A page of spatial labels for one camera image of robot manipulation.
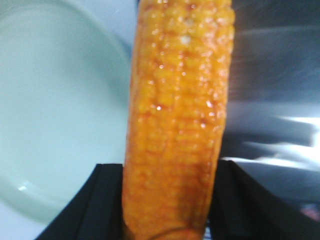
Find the cooked corn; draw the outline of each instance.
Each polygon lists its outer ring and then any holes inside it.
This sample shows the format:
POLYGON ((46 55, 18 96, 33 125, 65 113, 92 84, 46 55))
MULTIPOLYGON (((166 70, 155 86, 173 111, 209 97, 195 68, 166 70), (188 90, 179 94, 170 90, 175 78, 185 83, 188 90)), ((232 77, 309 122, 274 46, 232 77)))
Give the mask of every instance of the cooked corn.
POLYGON ((231 0, 142 0, 123 179, 126 239, 200 240, 225 128, 231 0))

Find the corn cob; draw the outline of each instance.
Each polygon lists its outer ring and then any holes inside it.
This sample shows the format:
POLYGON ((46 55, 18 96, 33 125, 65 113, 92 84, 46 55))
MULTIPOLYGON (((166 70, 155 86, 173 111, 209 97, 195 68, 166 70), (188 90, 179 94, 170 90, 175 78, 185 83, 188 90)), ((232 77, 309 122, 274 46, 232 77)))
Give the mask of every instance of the corn cob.
POLYGON ((126 239, 200 240, 225 128, 231 0, 141 0, 122 204, 126 239))

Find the stainless steel surface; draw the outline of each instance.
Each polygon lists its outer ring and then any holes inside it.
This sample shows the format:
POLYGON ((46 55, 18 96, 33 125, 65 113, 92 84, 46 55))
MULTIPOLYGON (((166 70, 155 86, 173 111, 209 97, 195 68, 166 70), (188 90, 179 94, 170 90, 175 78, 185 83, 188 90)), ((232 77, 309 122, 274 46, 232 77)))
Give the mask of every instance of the stainless steel surface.
POLYGON ((233 8, 221 156, 288 203, 319 208, 320 2, 233 0, 233 8))

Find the metal surface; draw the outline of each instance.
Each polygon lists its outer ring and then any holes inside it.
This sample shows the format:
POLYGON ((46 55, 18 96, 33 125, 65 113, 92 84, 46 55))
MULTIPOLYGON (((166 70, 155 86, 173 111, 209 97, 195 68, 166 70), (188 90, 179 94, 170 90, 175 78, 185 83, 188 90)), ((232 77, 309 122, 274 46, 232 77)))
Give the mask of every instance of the metal surface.
POLYGON ((236 34, 221 156, 238 162, 276 196, 319 203, 320 2, 233 0, 233 8, 236 34))

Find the corn on the cob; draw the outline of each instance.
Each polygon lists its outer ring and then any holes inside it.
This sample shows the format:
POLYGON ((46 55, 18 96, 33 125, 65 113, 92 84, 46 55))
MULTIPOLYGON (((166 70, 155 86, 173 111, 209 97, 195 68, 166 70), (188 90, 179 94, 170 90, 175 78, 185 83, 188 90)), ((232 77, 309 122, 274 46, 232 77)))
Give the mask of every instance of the corn on the cob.
POLYGON ((123 178, 126 239, 200 240, 225 128, 231 0, 142 0, 123 178))

